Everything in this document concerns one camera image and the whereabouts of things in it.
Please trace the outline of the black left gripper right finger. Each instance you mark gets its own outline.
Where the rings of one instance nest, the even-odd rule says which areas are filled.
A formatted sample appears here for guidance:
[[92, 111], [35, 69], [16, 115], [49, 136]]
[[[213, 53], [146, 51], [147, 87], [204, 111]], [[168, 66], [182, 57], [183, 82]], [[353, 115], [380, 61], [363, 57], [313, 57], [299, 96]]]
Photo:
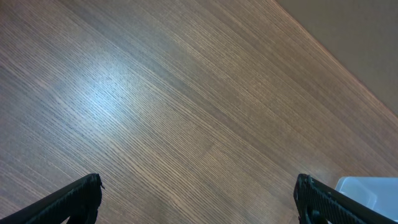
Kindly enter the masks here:
[[294, 200], [300, 224], [394, 224], [307, 174], [299, 174]]

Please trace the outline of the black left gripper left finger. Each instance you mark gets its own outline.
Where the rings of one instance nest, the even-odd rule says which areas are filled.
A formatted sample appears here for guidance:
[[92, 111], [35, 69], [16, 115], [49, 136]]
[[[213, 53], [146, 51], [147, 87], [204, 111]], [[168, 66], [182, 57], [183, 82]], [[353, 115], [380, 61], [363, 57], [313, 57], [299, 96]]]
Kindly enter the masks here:
[[99, 174], [88, 174], [3, 219], [1, 223], [94, 224], [102, 201]]

